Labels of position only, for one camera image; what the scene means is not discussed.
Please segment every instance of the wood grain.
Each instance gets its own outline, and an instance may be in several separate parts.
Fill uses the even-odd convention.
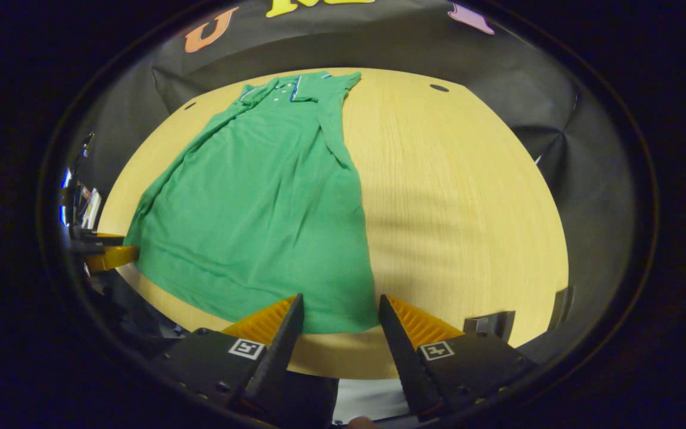
[[[308,71],[316,70],[248,79],[185,103],[126,164],[98,231],[128,231],[145,189],[239,97],[242,85]],[[568,282],[566,243],[547,185],[512,131],[452,82],[389,70],[327,71],[362,72],[345,102],[343,128],[362,182],[376,296],[405,299],[460,329],[467,317],[515,310],[513,346],[544,332],[555,292]],[[184,328],[229,325],[161,290],[132,264],[118,271]],[[380,327],[304,334],[289,368],[338,378],[397,377]]]

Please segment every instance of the wooden table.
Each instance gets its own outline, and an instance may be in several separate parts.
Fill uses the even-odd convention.
[[[98,232],[126,234],[142,193],[244,84],[317,70],[248,79],[185,103],[126,164]],[[345,101],[343,128],[362,184],[376,297],[404,299],[460,329],[467,317],[515,310],[514,347],[544,332],[555,292],[568,282],[566,242],[544,178],[512,131],[452,82],[400,71],[326,70],[362,72]],[[133,264],[118,271],[190,331],[231,324],[162,290]],[[336,378],[398,377],[380,327],[303,334],[289,369]]]

